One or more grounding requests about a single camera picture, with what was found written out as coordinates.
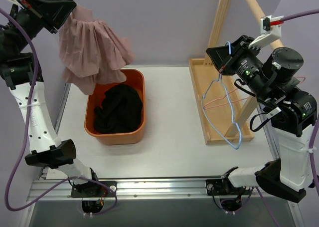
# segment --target wooden rod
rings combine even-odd
[[[255,16],[255,19],[257,23],[260,23],[260,19],[265,16],[263,10],[259,6],[258,2],[256,0],[246,0],[250,10]],[[270,44],[272,50],[278,48],[278,47],[283,47],[283,44],[280,40],[274,41],[273,43]],[[258,103],[255,97],[250,96],[243,108],[241,109],[240,113],[237,114],[235,121],[238,123],[239,127],[242,127],[244,123],[248,120],[250,117],[251,113],[255,110],[257,107]],[[238,133],[237,127],[235,124],[232,124],[228,131],[226,132],[226,137],[234,137]]]
[[[208,47],[215,47],[217,45],[221,30],[224,24],[224,20],[227,15],[229,3],[230,3],[230,0],[219,0],[213,28],[210,33]],[[212,61],[207,55],[207,53],[205,53],[204,66],[211,66],[211,65],[212,65]]]
[[[260,19],[265,16],[263,10],[259,6],[257,0],[246,0],[246,3],[248,4],[251,12],[255,16],[255,19],[257,23],[260,23]],[[278,47],[283,47],[283,44],[280,40],[274,41],[273,43],[270,44],[272,50],[278,48]]]

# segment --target orange plastic tub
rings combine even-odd
[[[97,132],[93,126],[95,119],[94,108],[96,106],[101,106],[101,103],[105,98],[104,92],[117,85],[117,83],[107,85],[96,84],[94,93],[88,98],[84,128],[87,133],[89,133],[91,136],[94,136],[104,145],[134,144],[140,141],[144,134],[144,125],[146,122],[144,76],[141,72],[133,69],[123,69],[122,71],[127,77],[127,80],[123,83],[133,87],[139,94],[143,103],[141,124],[136,131],[129,133],[101,134]]]

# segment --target pink cloth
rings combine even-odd
[[[96,83],[126,81],[120,69],[133,61],[130,44],[117,37],[105,21],[93,19],[91,10],[77,5],[59,34],[66,83],[91,95]]]

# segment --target white table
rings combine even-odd
[[[273,159],[263,130],[239,150],[205,145],[188,67],[136,69],[145,76],[147,123],[143,139],[134,145],[104,146],[87,134],[87,96],[71,86],[59,136],[74,141],[78,159],[99,178],[220,176],[234,166]],[[47,179],[62,178],[60,171],[48,171]]]

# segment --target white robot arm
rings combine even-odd
[[[24,121],[29,91],[29,83],[17,85],[14,90],[10,90],[19,105]],[[25,157],[28,165],[49,166],[64,172],[69,177],[82,176],[92,179],[91,169],[76,158],[74,143],[71,140],[61,142],[54,131],[45,103],[43,82],[36,82],[34,87],[28,134],[30,154]],[[55,161],[52,155],[56,155],[55,157],[60,160]],[[73,182],[75,185],[86,183],[80,179],[74,179]]]
[[[219,73],[237,74],[241,84],[248,85],[264,106],[262,114],[266,121],[254,130],[253,118],[251,130],[258,131],[271,121],[279,140],[280,159],[258,167],[232,168],[222,178],[224,185],[230,190],[257,186],[298,203],[306,195],[305,189],[314,187],[309,141],[317,119],[317,102],[297,88],[299,81],[293,75],[304,62],[298,52],[280,47],[265,63],[257,58],[262,47],[281,37],[281,18],[262,18],[261,35],[256,39],[241,36],[231,44],[231,54],[228,46],[209,48],[206,52]]]
[[[16,0],[10,16],[19,24],[30,39],[46,28],[51,33],[64,24],[76,7],[72,0]],[[27,46],[25,36],[13,23],[0,28],[0,76],[5,80],[11,94],[15,97],[24,121],[28,103],[30,120],[28,136],[30,154],[25,157],[30,166],[50,167],[64,172],[68,177],[83,177],[98,181],[91,168],[83,165],[76,158],[76,149],[72,140],[61,141],[54,131],[44,98],[44,82],[41,67],[34,73],[32,53],[21,53]],[[36,75],[32,100],[28,99],[31,81]],[[91,197],[100,192],[100,186],[82,179],[73,179],[73,187]]]

